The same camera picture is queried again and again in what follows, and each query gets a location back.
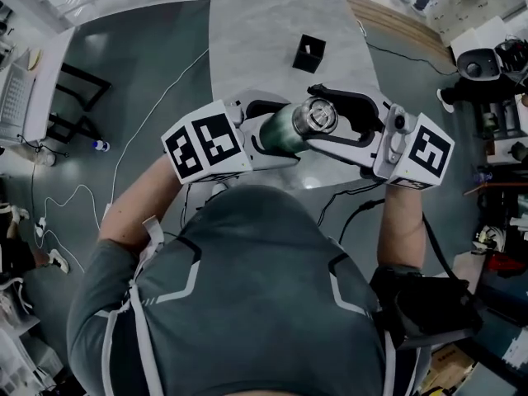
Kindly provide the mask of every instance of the gray table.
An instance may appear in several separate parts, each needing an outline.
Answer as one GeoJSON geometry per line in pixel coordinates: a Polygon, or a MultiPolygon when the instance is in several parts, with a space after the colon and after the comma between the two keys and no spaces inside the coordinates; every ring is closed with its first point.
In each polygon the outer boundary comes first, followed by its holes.
{"type": "MultiPolygon", "coordinates": [[[[290,101],[306,88],[346,78],[378,87],[361,29],[345,0],[211,0],[210,73],[214,99],[254,88],[290,101]],[[302,34],[327,42],[315,74],[291,67],[302,34]]],[[[330,186],[359,179],[359,168],[308,151],[295,167],[254,172],[239,182],[285,190],[330,186]]]]}

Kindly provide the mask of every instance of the black table leg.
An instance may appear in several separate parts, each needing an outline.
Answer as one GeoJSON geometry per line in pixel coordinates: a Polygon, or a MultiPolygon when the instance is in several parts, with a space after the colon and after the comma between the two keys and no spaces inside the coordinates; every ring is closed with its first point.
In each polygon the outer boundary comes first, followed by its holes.
{"type": "Polygon", "coordinates": [[[112,84],[108,81],[105,81],[104,79],[98,78],[97,76],[94,76],[88,72],[84,72],[83,70],[79,68],[75,68],[74,66],[71,66],[70,64],[63,63],[63,66],[61,70],[64,73],[67,73],[69,75],[72,75],[76,78],[82,79],[83,81],[86,81],[88,83],[93,83],[94,85],[97,85],[99,87],[99,91],[96,92],[96,94],[88,101],[85,101],[84,98],[82,98],[79,94],[77,94],[75,91],[72,91],[69,88],[66,88],[63,85],[58,85],[56,88],[59,91],[66,92],[72,97],[75,97],[75,99],[79,102],[82,109],[84,111],[90,111],[93,108],[93,105],[99,101],[99,99],[103,96],[103,94],[108,91],[112,84]]]}
{"type": "Polygon", "coordinates": [[[95,125],[84,115],[81,116],[77,123],[72,123],[65,119],[61,119],[54,113],[49,115],[49,120],[51,120],[53,124],[48,128],[47,136],[56,139],[63,144],[68,144],[75,134],[86,136],[93,139],[94,141],[102,139],[101,134],[99,134],[95,125]],[[57,132],[56,126],[62,126],[63,128],[67,129],[68,134],[60,134],[57,132]]]}

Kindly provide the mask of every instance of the green floor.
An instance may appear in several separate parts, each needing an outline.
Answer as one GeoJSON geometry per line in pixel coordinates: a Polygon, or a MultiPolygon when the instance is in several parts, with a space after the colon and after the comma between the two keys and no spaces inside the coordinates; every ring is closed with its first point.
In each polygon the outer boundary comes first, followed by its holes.
{"type": "MultiPolygon", "coordinates": [[[[121,13],[80,28],[68,52],[67,62],[113,84],[113,88],[89,115],[105,139],[111,142],[111,151],[97,152],[91,148],[90,139],[76,137],[67,147],[70,158],[60,159],[56,167],[37,167],[34,180],[36,219],[44,213],[46,196],[64,202],[79,183],[93,190],[97,215],[101,218],[111,198],[114,169],[122,149],[165,88],[207,48],[208,23],[208,2],[186,2],[121,13]]],[[[382,32],[368,27],[367,32],[367,40],[373,45],[412,57],[426,56],[409,44],[382,32]]],[[[482,153],[481,145],[473,138],[473,116],[470,112],[461,111],[449,115],[442,111],[435,97],[436,89],[454,82],[455,77],[441,76],[425,63],[409,61],[375,49],[371,53],[382,92],[412,113],[426,113],[456,142],[443,186],[424,194],[426,215],[446,256],[452,259],[456,253],[470,249],[478,216],[474,197],[462,196],[462,191],[472,186],[473,165],[479,163],[482,153]]],[[[446,72],[452,69],[442,65],[438,68],[446,72]]],[[[167,94],[130,145],[117,173],[116,194],[119,195],[162,153],[159,137],[169,126],[210,101],[209,62],[203,58],[167,94]]],[[[75,100],[59,93],[55,98],[54,109],[72,119],[82,113],[75,100]]],[[[57,149],[66,149],[62,144],[53,145],[57,149]]],[[[10,200],[31,207],[32,166],[13,159],[7,159],[5,163],[8,165],[6,169],[13,175],[7,181],[10,200]]],[[[352,183],[336,188],[297,191],[295,195],[317,218],[334,192],[358,186],[358,183],[352,183]]],[[[338,236],[345,219],[361,202],[379,198],[382,194],[383,187],[370,194],[339,196],[337,203],[327,212],[322,231],[338,236]]],[[[197,206],[203,205],[209,195],[210,185],[192,187],[188,217],[197,206]]],[[[163,221],[165,230],[173,233],[179,231],[181,208],[182,196],[167,213],[163,221]]],[[[367,277],[375,268],[381,210],[381,207],[377,207],[362,214],[361,219],[351,224],[344,239],[345,248],[367,277]]],[[[49,203],[47,222],[62,244],[75,254],[83,266],[87,266],[97,239],[92,199],[87,191],[80,190],[64,208],[49,203]]],[[[35,243],[29,222],[22,232],[26,240],[35,243]]],[[[53,237],[48,237],[47,246],[57,247],[53,237]]],[[[29,296],[35,303],[35,312],[41,319],[40,333],[66,363],[66,318],[82,272],[68,254],[63,254],[72,267],[68,276],[50,267],[31,272],[26,276],[26,281],[29,296]]],[[[425,272],[436,274],[440,271],[440,265],[429,248],[425,272]]]]}

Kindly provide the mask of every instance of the shirt sleeve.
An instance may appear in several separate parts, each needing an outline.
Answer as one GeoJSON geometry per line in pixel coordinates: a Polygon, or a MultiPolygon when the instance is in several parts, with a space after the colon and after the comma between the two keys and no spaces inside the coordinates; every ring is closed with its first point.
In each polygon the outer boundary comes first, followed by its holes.
{"type": "Polygon", "coordinates": [[[112,241],[101,241],[92,255],[68,316],[68,360],[72,372],[92,396],[104,394],[101,351],[107,317],[129,289],[137,257],[112,241]]]}

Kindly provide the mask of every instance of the black box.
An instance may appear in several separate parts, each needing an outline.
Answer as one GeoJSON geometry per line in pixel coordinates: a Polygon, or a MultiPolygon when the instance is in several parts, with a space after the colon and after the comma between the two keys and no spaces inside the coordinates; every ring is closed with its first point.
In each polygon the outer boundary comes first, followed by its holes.
{"type": "Polygon", "coordinates": [[[321,60],[323,60],[326,44],[326,41],[303,34],[299,42],[297,54],[295,55],[293,67],[315,73],[321,60]],[[309,53],[306,51],[306,46],[309,47],[309,53]]]}

